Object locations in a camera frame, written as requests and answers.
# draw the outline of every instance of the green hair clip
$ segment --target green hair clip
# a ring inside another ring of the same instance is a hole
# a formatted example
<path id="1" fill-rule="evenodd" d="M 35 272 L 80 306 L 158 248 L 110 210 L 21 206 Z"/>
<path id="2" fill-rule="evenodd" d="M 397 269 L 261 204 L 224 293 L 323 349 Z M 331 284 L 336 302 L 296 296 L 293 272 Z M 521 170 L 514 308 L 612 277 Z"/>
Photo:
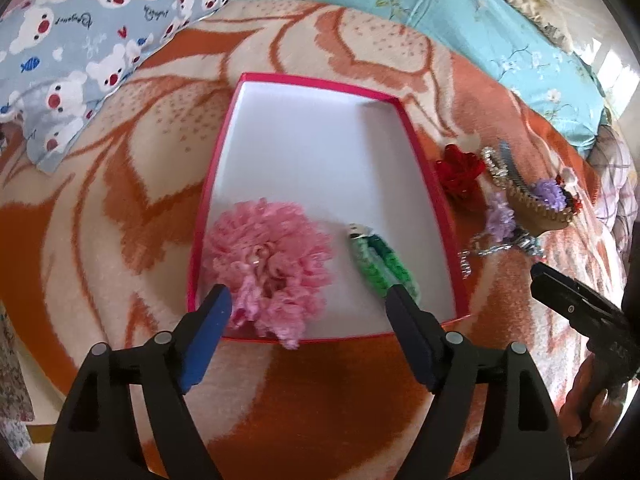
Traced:
<path id="1" fill-rule="evenodd" d="M 394 250 L 369 227 L 350 224 L 351 252 L 364 279 L 381 297 L 393 285 L 404 285 L 415 303 L 420 302 L 420 288 Z"/>

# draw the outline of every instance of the bear print pillowcase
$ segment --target bear print pillowcase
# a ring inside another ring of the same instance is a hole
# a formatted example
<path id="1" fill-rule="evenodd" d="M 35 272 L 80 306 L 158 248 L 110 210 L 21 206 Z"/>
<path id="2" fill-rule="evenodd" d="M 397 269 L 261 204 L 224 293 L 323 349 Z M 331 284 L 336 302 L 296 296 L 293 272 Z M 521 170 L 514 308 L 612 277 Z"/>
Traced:
<path id="1" fill-rule="evenodd" d="M 0 20 L 0 123 L 53 172 L 103 101 L 174 35 L 229 0 L 26 0 Z"/>

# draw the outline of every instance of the pink fluffy hair tie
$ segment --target pink fluffy hair tie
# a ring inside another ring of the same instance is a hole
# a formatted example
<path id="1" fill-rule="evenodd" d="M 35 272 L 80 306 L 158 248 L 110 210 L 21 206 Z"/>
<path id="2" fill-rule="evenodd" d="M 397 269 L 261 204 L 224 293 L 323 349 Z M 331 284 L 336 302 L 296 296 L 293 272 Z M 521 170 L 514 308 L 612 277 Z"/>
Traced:
<path id="1" fill-rule="evenodd" d="M 239 202 L 205 235 L 207 285 L 223 283 L 233 298 L 230 328 L 252 322 L 258 336 L 295 349 L 308 320 L 324 311 L 320 288 L 331 275 L 330 237 L 294 203 Z"/>

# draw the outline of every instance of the brown and beige blanket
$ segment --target brown and beige blanket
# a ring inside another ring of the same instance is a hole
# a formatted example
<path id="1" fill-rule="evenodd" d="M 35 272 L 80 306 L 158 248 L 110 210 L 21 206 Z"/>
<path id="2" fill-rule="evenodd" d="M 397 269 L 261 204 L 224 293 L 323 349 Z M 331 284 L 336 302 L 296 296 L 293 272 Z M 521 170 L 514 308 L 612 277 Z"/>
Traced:
<path id="1" fill-rule="evenodd" d="M 506 139 L 527 180 L 571 166 L 584 212 L 562 232 L 543 235 L 549 263 L 620 300 L 622 268 L 591 206 L 596 175 L 515 95 L 397 23 L 306 2 L 233 2 L 150 58 L 108 99 L 53 176 L 29 163 L 20 137 L 0 158 L 0 300 L 62 392 L 95 342 L 137 345 L 172 329 L 185 312 L 200 190 L 242 72 L 394 94 L 429 158 L 451 142 L 478 150 Z M 483 228 L 482 215 L 452 215 L 461 246 Z M 583 341 L 531 299 L 523 253 L 473 266 L 466 280 L 472 316 L 458 330 L 496 348 L 525 342 L 559 406 L 584 357 Z M 142 398 L 134 400 L 140 412 Z M 393 478 L 429 403 L 393 335 L 297 351 L 225 341 L 187 396 L 228 480 Z M 457 469 L 473 448 L 480 405 L 478 397 Z M 151 441 L 142 415 L 140 435 Z M 158 468 L 153 446 L 145 449 Z"/>

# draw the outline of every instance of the red nose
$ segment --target red nose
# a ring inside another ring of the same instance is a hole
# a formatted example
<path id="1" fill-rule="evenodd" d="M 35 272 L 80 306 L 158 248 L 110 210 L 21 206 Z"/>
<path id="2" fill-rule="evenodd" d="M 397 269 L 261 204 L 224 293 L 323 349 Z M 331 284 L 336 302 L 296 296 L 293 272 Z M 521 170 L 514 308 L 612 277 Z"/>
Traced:
<path id="1" fill-rule="evenodd" d="M 58 108 L 60 106 L 60 96 L 58 94 L 50 95 L 49 101 L 47 101 L 47 103 L 49 104 L 49 108 Z"/>

